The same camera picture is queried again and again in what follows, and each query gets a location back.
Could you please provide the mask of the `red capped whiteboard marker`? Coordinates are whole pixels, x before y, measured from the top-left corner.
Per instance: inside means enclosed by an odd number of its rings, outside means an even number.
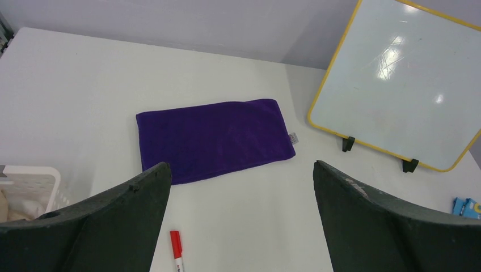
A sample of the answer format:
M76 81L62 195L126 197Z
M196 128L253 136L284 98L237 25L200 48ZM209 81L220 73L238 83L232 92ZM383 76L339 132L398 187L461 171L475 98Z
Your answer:
M172 245L172 252L175 262L175 271L176 272L185 272L183 266L183 259L182 259L182 241L180 237L179 231L170 231L170 238L171 238L171 245Z

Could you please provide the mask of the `yellow framed whiteboard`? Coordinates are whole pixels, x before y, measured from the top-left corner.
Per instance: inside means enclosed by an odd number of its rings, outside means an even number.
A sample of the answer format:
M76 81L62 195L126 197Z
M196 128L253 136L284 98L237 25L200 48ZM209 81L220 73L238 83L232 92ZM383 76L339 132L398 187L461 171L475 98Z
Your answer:
M358 1L307 120L452 170L480 136L480 27L413 1Z

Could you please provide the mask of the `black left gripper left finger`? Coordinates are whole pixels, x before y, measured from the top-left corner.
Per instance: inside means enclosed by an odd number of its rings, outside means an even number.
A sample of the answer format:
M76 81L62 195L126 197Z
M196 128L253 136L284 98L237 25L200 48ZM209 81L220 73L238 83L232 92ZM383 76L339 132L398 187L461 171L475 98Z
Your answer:
M171 188L159 163L35 220L1 224L2 271L149 271Z

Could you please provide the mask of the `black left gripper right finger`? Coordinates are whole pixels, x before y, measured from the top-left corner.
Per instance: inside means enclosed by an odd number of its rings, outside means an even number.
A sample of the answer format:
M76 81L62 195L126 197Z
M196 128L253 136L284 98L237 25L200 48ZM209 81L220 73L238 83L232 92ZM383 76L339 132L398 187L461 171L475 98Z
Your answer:
M334 271L480 270L480 220L407 202L321 160L313 183Z

